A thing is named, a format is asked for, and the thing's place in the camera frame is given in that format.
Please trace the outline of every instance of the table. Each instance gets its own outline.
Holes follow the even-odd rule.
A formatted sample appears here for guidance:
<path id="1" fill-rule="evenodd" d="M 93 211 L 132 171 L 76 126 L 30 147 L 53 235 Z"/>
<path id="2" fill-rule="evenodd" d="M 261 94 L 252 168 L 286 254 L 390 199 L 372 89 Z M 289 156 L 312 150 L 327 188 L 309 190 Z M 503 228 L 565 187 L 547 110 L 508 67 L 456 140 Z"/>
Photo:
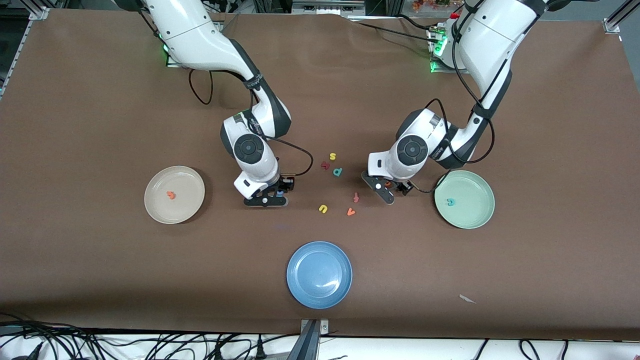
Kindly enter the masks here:
<path id="1" fill-rule="evenodd" d="M 242 84 L 217 74 L 203 106 L 138 14 L 78 11 L 34 24 L 0 102 L 1 309 L 92 327 L 288 333 L 329 318 L 341 334 L 640 339 L 640 97 L 598 22 L 540 22 L 520 46 L 495 148 L 465 167 L 492 186 L 495 214 L 468 231 L 429 195 L 387 206 L 360 179 L 367 154 L 431 98 L 453 123 L 467 119 L 472 99 L 455 75 L 429 73 L 421 40 L 333 15 L 234 20 L 227 35 L 291 111 L 284 139 L 316 157 L 289 206 L 247 209 L 218 135 L 248 106 Z M 207 74 L 195 78 L 206 91 Z M 283 171 L 306 167 L 304 154 L 272 148 Z M 320 167 L 330 152 L 340 177 Z M 181 225 L 143 204 L 172 165 L 207 187 Z M 443 172 L 430 162 L 416 183 Z M 349 295 L 322 311 L 285 281 L 289 257 L 314 240 L 354 268 Z"/>

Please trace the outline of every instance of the black cable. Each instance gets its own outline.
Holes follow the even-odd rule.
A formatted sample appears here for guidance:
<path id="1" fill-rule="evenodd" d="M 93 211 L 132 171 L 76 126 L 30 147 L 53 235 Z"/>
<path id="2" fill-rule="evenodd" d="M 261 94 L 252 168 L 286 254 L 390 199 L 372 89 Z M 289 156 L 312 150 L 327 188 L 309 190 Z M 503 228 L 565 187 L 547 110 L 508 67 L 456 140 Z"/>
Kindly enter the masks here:
<path id="1" fill-rule="evenodd" d="M 524 344 L 524 343 L 528 344 L 528 345 L 531 347 L 531 350 L 533 350 L 533 354 L 536 356 L 536 360 L 540 360 L 540 356 L 538 355 L 538 352 L 536 351 L 536 348 L 535 348 L 535 347 L 533 347 L 533 344 L 532 344 L 532 343 L 531 343 L 531 341 L 529 341 L 529 340 L 520 340 L 520 341 L 518 342 L 518 347 L 520 348 L 520 352 L 522 353 L 522 355 L 523 355 L 524 357 L 526 357 L 527 359 L 529 359 L 529 360 L 533 360 L 533 359 L 531 359 L 531 358 L 529 357 L 529 355 L 527 355 L 527 353 L 524 351 L 524 348 L 522 347 L 522 344 Z"/>
<path id="2" fill-rule="evenodd" d="M 480 4 L 483 3 L 484 0 L 480 0 L 480 2 L 478 2 L 473 9 L 477 10 L 478 6 L 480 6 Z M 458 27 L 458 33 L 460 33 L 460 31 L 463 30 L 465 22 L 467 21 L 467 19 L 471 16 L 471 14 L 473 14 L 473 12 L 468 12 L 467 16 L 465 16 L 465 18 L 462 20 L 462 23 L 460 24 L 460 26 Z M 467 82 L 464 80 L 464 78 L 462 78 L 462 73 L 460 72 L 460 69 L 458 68 L 458 62 L 456 61 L 456 44 L 460 41 L 460 39 L 462 38 L 462 35 L 460 35 L 459 39 L 456 41 L 456 39 L 453 40 L 453 44 L 451 44 L 451 56 L 452 56 L 452 60 L 453 60 L 453 69 L 456 71 L 456 75 L 458 75 L 458 79 L 460 79 L 460 82 L 462 82 L 462 85 L 465 87 L 465 89 L 467 89 L 467 92 L 469 93 L 469 95 L 471 95 L 471 97 L 474 98 L 474 100 L 476 101 L 476 104 L 480 107 L 482 107 L 482 104 L 480 103 L 480 100 L 478 99 L 478 97 L 474 94 L 474 92 L 471 90 L 471 88 L 467 85 Z"/>
<path id="3" fill-rule="evenodd" d="M 569 349 L 569 340 L 564 340 L 564 349 L 562 350 L 562 355 L 560 355 L 560 360 L 564 360 L 564 356 L 566 355 L 566 351 Z"/>
<path id="4" fill-rule="evenodd" d="M 449 122 L 447 120 L 447 113 L 444 111 L 444 106 L 442 105 L 442 101 L 440 101 L 440 99 L 438 99 L 437 97 L 434 98 L 433 100 L 429 101 L 427 103 L 427 105 L 424 107 L 425 109 L 429 107 L 429 105 L 431 105 L 434 101 L 438 102 L 438 105 L 440 105 L 440 111 L 442 112 L 442 120 L 444 121 L 444 131 L 445 131 L 445 136 L 449 136 Z M 489 156 L 489 154 L 491 153 L 491 150 L 493 150 L 493 145 L 495 144 L 495 129 L 493 128 L 493 122 L 491 121 L 491 119 L 483 119 L 484 121 L 487 121 L 487 123 L 489 123 L 489 128 L 491 129 L 491 144 L 489 145 L 489 149 L 487 149 L 486 153 L 482 156 L 480 156 L 478 159 L 476 160 L 463 160 L 461 159 L 455 151 L 453 151 L 453 146 L 451 145 L 451 139 L 447 139 L 447 143 L 449 146 L 449 150 L 451 151 L 451 154 L 456 158 L 456 160 L 460 161 L 461 163 L 464 164 L 475 164 L 475 163 L 479 163 L 480 161 L 484 160 L 487 156 Z"/>
<path id="5" fill-rule="evenodd" d="M 412 19 L 412 18 L 410 18 L 409 16 L 407 16 L 407 15 L 405 15 L 405 14 L 402 14 L 402 13 L 399 13 L 399 14 L 397 14 L 397 15 L 395 15 L 395 16 L 396 16 L 396 17 L 401 17 L 401 18 L 403 18 L 404 20 L 407 20 L 408 22 L 410 22 L 410 23 L 411 23 L 411 25 L 415 26 L 416 28 L 423 29 L 423 30 L 428 30 L 431 26 L 436 26 L 436 25 L 438 25 L 438 23 L 437 23 L 437 22 L 436 22 L 435 24 L 431 24 L 431 25 L 420 25 L 420 24 L 418 24 L 417 22 L 413 21 L 413 19 Z"/>
<path id="6" fill-rule="evenodd" d="M 562 350 L 562 354 L 560 355 L 560 360 L 564 360 L 564 357 L 566 355 L 566 351 L 569 349 L 569 340 L 563 340 L 564 341 L 564 348 Z M 524 357 L 526 357 L 528 360 L 533 360 L 531 357 L 529 357 L 529 355 L 527 355 L 527 353 L 524 351 L 524 347 L 522 346 L 523 344 L 527 344 L 529 345 L 529 347 L 531 347 L 531 350 L 533 350 L 533 354 L 536 357 L 536 360 L 540 360 L 540 356 L 538 355 L 538 351 L 536 351 L 536 348 L 533 346 L 533 344 L 531 343 L 531 341 L 527 340 L 527 339 L 522 339 L 518 342 L 518 348 L 520 348 L 520 352 L 522 353 L 522 355 Z"/>
<path id="7" fill-rule="evenodd" d="M 164 40 L 162 39 L 162 37 L 160 36 L 160 31 L 158 31 L 157 28 L 154 28 L 153 25 L 151 25 L 151 23 L 149 22 L 149 20 L 147 20 L 147 17 L 145 16 L 145 14 L 142 13 L 142 9 L 138 10 L 138 14 L 140 14 L 140 16 L 142 16 L 142 19 L 145 21 L 145 23 L 147 24 L 147 26 L 149 27 L 149 29 L 151 29 L 151 32 L 153 32 L 154 36 L 157 37 L 158 39 L 160 39 L 160 41 L 162 41 L 163 45 L 166 46 L 167 48 L 169 48 L 169 45 L 166 44 L 166 42 L 164 42 Z"/>
<path id="8" fill-rule="evenodd" d="M 474 357 L 474 360 L 479 360 L 480 359 L 480 355 L 482 355 L 482 351 L 484 350 L 484 347 L 486 346 L 486 344 L 488 342 L 489 342 L 489 339 L 484 339 L 484 342 L 480 346 L 480 349 L 478 349 L 478 353 L 476 354 L 476 357 Z"/>
<path id="9" fill-rule="evenodd" d="M 367 14 L 367 16 L 371 15 L 373 12 L 376 11 L 376 9 L 380 6 L 380 4 L 382 3 L 382 0 L 378 1 L 378 4 L 376 4 L 376 6 L 373 7 L 373 9 L 369 12 L 369 14 Z"/>
<path id="10" fill-rule="evenodd" d="M 262 340 L 262 344 L 268 343 L 269 341 L 273 341 L 273 340 L 277 340 L 277 339 L 286 338 L 286 337 L 288 337 L 288 336 L 299 336 L 299 335 L 300 335 L 300 334 L 286 334 L 286 335 L 274 336 L 274 337 L 273 337 L 273 338 L 271 338 L 271 339 Z M 251 352 L 251 350 L 253 350 L 253 349 L 257 348 L 257 347 L 258 347 L 258 345 L 254 345 L 254 346 L 252 346 L 252 347 L 250 347 L 250 348 L 246 349 L 245 351 L 241 352 L 238 356 L 234 357 L 234 358 L 233 358 L 233 360 L 238 360 L 238 359 L 240 359 L 240 357 L 241 357 L 242 355 L 244 355 L 244 353 L 249 353 L 249 352 Z"/>
<path id="11" fill-rule="evenodd" d="M 251 110 L 253 108 L 253 92 L 251 90 L 249 92 L 250 92 L 250 97 L 251 97 L 250 102 L 249 102 L 249 110 Z M 309 157 L 309 166 L 305 169 L 305 171 L 297 173 L 297 174 L 291 174 L 292 176 L 302 176 L 302 175 L 306 174 L 307 172 L 309 172 L 309 170 L 311 170 L 311 167 L 314 166 L 314 156 L 311 155 L 311 153 L 308 152 L 307 150 L 301 148 L 300 146 L 294 145 L 294 144 L 292 144 L 290 142 L 286 142 L 285 140 L 281 140 L 281 139 L 278 139 L 278 138 L 273 138 L 273 137 L 267 136 L 265 134 L 260 134 L 257 131 L 257 129 L 253 128 L 253 124 L 251 122 L 248 122 L 248 125 L 249 125 L 249 131 L 251 131 L 253 134 L 255 134 L 255 135 L 257 135 L 257 136 L 259 136 L 259 137 L 261 137 L 263 139 L 269 139 L 269 140 L 273 140 L 273 141 L 276 141 L 276 142 L 279 142 L 279 143 L 283 143 L 283 144 L 285 144 L 287 146 L 290 146 L 290 147 L 292 147 L 292 148 L 294 148 L 296 150 L 299 150 L 299 151 L 304 152 L 305 154 L 307 154 L 307 156 Z"/>
<path id="12" fill-rule="evenodd" d="M 172 354 L 173 354 L 173 355 L 175 355 L 175 354 L 178 354 L 179 352 L 183 352 L 183 351 L 190 351 L 190 352 L 191 352 L 191 354 L 193 355 L 193 360 L 196 360 L 196 352 L 195 352 L 195 351 L 193 351 L 193 349 L 192 349 L 192 348 L 189 348 L 189 347 L 188 347 L 188 348 L 183 348 L 182 350 L 178 350 L 178 351 L 176 351 L 176 352 L 173 352 Z"/>
<path id="13" fill-rule="evenodd" d="M 209 71 L 209 80 L 211 80 L 211 92 L 209 92 L 209 100 L 205 102 L 200 98 L 196 90 L 193 88 L 193 83 L 191 82 L 191 75 L 193 74 L 194 71 L 195 69 L 189 70 L 189 87 L 191 88 L 193 95 L 195 95 L 202 104 L 209 105 L 211 103 L 211 99 L 213 99 L 213 74 L 211 73 L 211 71 Z"/>
<path id="14" fill-rule="evenodd" d="M 438 186 L 440 186 L 440 184 L 444 183 L 444 179 L 446 179 L 446 178 L 447 178 L 447 176 L 449 175 L 449 173 L 450 173 L 451 171 L 452 171 L 451 169 L 447 170 L 447 172 L 444 174 L 444 176 L 442 177 L 442 179 L 441 179 L 441 180 L 439 180 L 439 181 L 438 181 L 438 183 L 437 183 L 437 184 L 436 184 L 436 185 L 435 185 L 431 190 L 422 190 L 422 189 L 420 189 L 418 186 L 416 186 L 416 185 L 415 185 L 415 183 L 414 183 L 413 181 L 410 181 L 410 183 L 411 183 L 411 185 L 413 185 L 413 187 L 414 187 L 416 190 L 418 190 L 418 191 L 419 191 L 419 192 L 421 192 L 421 193 L 432 193 L 432 192 L 436 191 L 436 189 L 438 188 Z"/>
<path id="15" fill-rule="evenodd" d="M 222 341 L 220 341 L 222 334 L 218 335 L 218 339 L 216 340 L 216 346 L 214 347 L 213 351 L 211 351 L 210 353 L 208 353 L 204 359 L 205 360 L 211 360 L 214 358 L 214 356 L 216 355 L 217 352 L 220 352 L 222 350 L 222 347 L 225 346 L 229 341 L 231 341 L 231 339 L 239 336 L 240 334 L 231 334 L 229 336 L 227 336 L 226 338 L 222 339 Z"/>
<path id="16" fill-rule="evenodd" d="M 378 29 L 378 30 L 382 30 L 382 31 L 388 31 L 389 33 L 394 33 L 394 34 L 398 34 L 398 35 L 402 35 L 402 36 L 406 36 L 406 37 L 410 37 L 410 38 L 417 38 L 417 39 L 428 41 L 428 42 L 438 42 L 438 40 L 433 39 L 433 38 L 418 37 L 416 35 L 402 33 L 400 31 L 396 31 L 396 30 L 391 30 L 391 29 L 387 29 L 387 28 L 381 28 L 381 27 L 375 26 L 375 25 L 364 24 L 363 22 L 359 22 L 359 21 L 356 21 L 356 24 L 360 24 L 360 25 L 366 26 L 368 28 Z"/>
<path id="17" fill-rule="evenodd" d="M 18 322 L 20 322 L 23 326 L 25 326 L 25 327 L 27 327 L 29 329 L 33 329 L 37 333 L 39 333 L 39 335 L 41 335 L 42 337 L 45 338 L 45 340 L 47 340 L 47 342 L 51 346 L 51 350 L 53 350 L 53 356 L 54 356 L 55 360 L 58 360 L 58 352 L 56 351 L 56 347 L 53 345 L 53 342 L 51 341 L 51 338 L 53 337 L 53 335 L 51 335 L 51 333 L 47 333 L 46 331 L 43 331 L 43 330 L 39 329 L 38 327 L 35 327 L 35 326 L 29 324 L 26 320 L 24 320 L 24 319 L 22 319 L 22 318 L 20 318 L 18 316 L 11 315 L 11 314 L 8 314 L 8 313 L 3 313 L 3 312 L 0 312 L 0 315 L 8 316 L 10 318 L 14 318 L 14 319 L 18 320 Z"/>

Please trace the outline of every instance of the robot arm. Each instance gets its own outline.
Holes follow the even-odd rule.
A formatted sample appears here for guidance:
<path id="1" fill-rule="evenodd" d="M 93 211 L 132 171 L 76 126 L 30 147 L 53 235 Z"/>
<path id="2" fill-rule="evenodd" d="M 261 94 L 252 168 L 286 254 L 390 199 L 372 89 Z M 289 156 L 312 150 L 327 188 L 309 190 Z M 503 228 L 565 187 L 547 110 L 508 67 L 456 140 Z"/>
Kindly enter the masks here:
<path id="1" fill-rule="evenodd" d="M 258 100 L 250 109 L 224 120 L 220 130 L 227 152 L 242 169 L 234 181 L 237 190 L 252 199 L 277 185 L 281 180 L 278 162 L 264 139 L 286 134 L 291 116 L 260 70 L 238 42 L 216 29 L 200 0 L 144 2 L 173 59 L 196 70 L 229 72 Z"/>
<path id="2" fill-rule="evenodd" d="M 468 0 L 462 16 L 444 24 L 444 45 L 435 56 L 452 69 L 455 58 L 458 69 L 468 70 L 480 88 L 479 105 L 474 106 L 462 129 L 445 123 L 429 109 L 416 110 L 401 124 L 391 150 L 369 155 L 367 173 L 362 177 L 388 204 L 394 201 L 389 190 L 398 188 L 404 194 L 411 190 L 408 180 L 427 158 L 446 169 L 460 168 L 471 158 L 487 119 L 509 86 L 511 58 L 545 10 L 546 0 Z"/>

